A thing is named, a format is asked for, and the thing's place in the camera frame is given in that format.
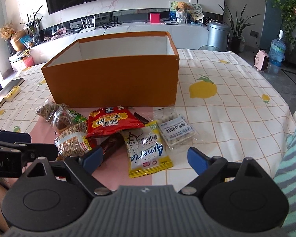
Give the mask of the striped teal sleeve forearm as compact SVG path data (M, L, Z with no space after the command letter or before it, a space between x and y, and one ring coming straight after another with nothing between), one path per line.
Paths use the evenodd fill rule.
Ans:
M287 152L279 164L274 181L289 202L289 212L282 228L289 236L296 236L296 129L287 137Z

